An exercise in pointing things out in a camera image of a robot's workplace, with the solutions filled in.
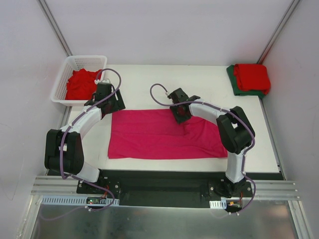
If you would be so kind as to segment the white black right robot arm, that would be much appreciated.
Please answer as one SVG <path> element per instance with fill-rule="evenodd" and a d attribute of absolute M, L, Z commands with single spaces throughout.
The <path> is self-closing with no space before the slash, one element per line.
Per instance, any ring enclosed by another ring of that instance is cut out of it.
<path fill-rule="evenodd" d="M 213 106 L 198 96 L 189 97 L 181 88 L 167 93 L 167 97 L 172 100 L 169 108 L 178 123 L 194 116 L 217 125 L 222 145 L 227 150 L 227 169 L 224 180 L 214 187 L 214 192 L 225 198 L 239 194 L 246 183 L 246 153 L 255 142 L 254 130 L 243 109 Z"/>

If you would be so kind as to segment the pink t shirt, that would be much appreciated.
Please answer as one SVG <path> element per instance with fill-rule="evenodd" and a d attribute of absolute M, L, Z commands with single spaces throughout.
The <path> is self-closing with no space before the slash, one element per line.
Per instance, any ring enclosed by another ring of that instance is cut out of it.
<path fill-rule="evenodd" d="M 169 109 L 122 110 L 112 115 L 110 159 L 226 158 L 217 125 L 199 118 L 178 124 Z"/>

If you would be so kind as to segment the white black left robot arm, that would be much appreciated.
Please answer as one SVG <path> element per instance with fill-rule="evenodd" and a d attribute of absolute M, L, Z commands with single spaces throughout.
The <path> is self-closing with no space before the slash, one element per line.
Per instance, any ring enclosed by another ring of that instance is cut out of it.
<path fill-rule="evenodd" d="M 85 162 L 82 139 L 104 116 L 125 109 L 120 90 L 111 83 L 100 82 L 92 98 L 68 125 L 51 129 L 46 135 L 44 166 L 61 176 L 74 175 L 88 181 L 88 188 L 99 194 L 106 182 L 99 177 L 100 169 Z"/>

